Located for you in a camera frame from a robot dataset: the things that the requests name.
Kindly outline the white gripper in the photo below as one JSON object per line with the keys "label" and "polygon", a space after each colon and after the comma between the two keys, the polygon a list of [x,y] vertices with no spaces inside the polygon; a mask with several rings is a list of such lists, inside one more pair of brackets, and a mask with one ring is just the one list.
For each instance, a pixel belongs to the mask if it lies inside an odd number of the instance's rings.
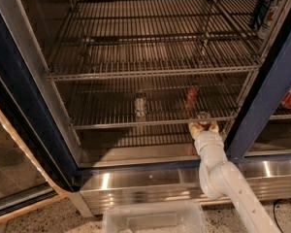
{"label": "white gripper", "polygon": [[194,146],[198,153],[207,146],[224,147],[222,137],[218,134],[219,126],[215,120],[210,123],[209,131],[204,131],[203,126],[198,122],[190,122],[188,129],[191,137],[194,139]]}

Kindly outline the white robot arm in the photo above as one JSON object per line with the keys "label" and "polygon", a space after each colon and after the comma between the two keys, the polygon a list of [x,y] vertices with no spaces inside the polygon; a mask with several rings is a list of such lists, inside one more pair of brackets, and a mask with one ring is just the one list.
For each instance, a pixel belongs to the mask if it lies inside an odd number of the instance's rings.
{"label": "white robot arm", "polygon": [[227,196],[248,233],[280,233],[239,168],[228,160],[216,121],[189,122],[188,129],[200,156],[199,181],[204,194],[211,200]]}

